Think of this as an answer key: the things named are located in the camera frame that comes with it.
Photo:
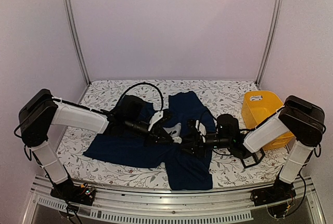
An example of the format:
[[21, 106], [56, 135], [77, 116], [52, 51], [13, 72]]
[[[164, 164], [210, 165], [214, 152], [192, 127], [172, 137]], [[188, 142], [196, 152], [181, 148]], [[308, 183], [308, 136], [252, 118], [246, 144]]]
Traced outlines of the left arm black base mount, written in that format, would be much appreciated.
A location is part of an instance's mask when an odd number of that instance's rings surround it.
[[87, 183], [75, 185], [71, 179], [67, 179], [60, 184], [54, 184], [50, 195], [66, 202], [92, 206], [96, 188]]

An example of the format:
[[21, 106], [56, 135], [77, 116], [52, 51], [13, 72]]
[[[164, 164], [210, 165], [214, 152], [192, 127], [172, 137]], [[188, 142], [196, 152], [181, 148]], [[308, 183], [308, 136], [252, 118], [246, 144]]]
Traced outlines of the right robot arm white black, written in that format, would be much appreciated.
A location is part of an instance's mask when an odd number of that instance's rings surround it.
[[239, 121], [230, 114], [219, 115], [215, 121], [215, 131], [211, 132], [201, 119], [189, 120], [190, 134], [182, 138], [181, 149], [203, 157], [208, 150], [225, 148], [241, 161], [252, 157], [258, 164], [261, 160], [257, 152], [265, 145], [285, 134], [293, 135], [294, 145], [269, 190], [273, 201], [280, 201], [289, 193], [326, 131], [324, 110], [296, 96], [287, 97], [280, 108], [251, 129], [240, 129]]

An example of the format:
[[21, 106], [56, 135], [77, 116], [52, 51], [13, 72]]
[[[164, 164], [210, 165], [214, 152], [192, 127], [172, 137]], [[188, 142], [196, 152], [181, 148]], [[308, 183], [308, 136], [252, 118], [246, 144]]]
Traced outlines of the navy blue printed t-shirt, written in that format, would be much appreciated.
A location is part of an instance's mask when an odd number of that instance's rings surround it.
[[[213, 118], [193, 91], [169, 96], [168, 103], [172, 118], [165, 123], [165, 130], [175, 131], [180, 137], [188, 135], [187, 122], [195, 119], [201, 121], [207, 132], [215, 132]], [[210, 190], [213, 187], [209, 172], [210, 150], [205, 157], [197, 158], [183, 152], [178, 143], [144, 146], [143, 137], [125, 131], [120, 136], [96, 135], [83, 154], [95, 160], [138, 168], [155, 168], [163, 163], [172, 190]]]

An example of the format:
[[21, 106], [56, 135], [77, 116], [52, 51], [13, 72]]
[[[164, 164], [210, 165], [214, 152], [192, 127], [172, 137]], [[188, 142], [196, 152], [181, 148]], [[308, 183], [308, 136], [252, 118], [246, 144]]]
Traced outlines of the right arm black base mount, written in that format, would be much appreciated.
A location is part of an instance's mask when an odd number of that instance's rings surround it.
[[272, 186], [252, 190], [250, 200], [255, 206], [261, 206], [292, 199], [295, 196], [296, 192], [293, 183], [286, 183], [276, 179]]

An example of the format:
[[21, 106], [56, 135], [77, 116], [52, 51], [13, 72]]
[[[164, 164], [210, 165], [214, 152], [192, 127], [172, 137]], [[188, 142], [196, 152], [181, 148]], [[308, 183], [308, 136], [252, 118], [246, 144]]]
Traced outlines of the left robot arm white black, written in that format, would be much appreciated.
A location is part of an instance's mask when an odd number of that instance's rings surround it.
[[148, 121], [140, 119], [145, 102], [133, 95], [123, 95], [110, 110], [94, 110], [54, 97], [50, 90], [41, 89], [20, 111], [19, 125], [14, 135], [36, 157], [57, 191], [66, 200], [77, 196], [71, 177], [48, 144], [48, 131], [52, 125], [70, 126], [97, 134], [118, 134], [129, 130], [144, 137], [146, 144], [171, 144], [175, 135], [168, 133], [162, 124], [170, 115], [159, 110]]

